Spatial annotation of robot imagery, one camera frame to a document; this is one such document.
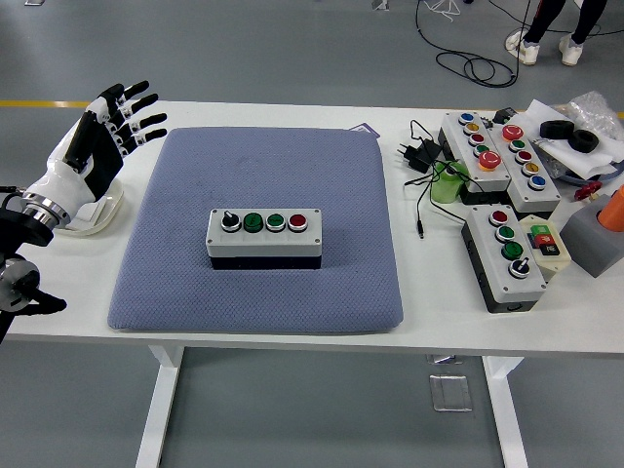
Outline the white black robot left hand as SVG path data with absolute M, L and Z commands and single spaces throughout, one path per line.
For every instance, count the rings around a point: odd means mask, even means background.
M 48 212 L 64 224 L 83 205 L 98 201 L 126 156 L 167 134 L 154 127 L 167 119 L 165 113 L 136 118 L 158 100 L 156 94 L 134 99 L 148 87 L 149 82 L 142 81 L 129 88 L 116 84 L 101 92 L 53 150 L 45 174 L 25 189 L 23 207 Z

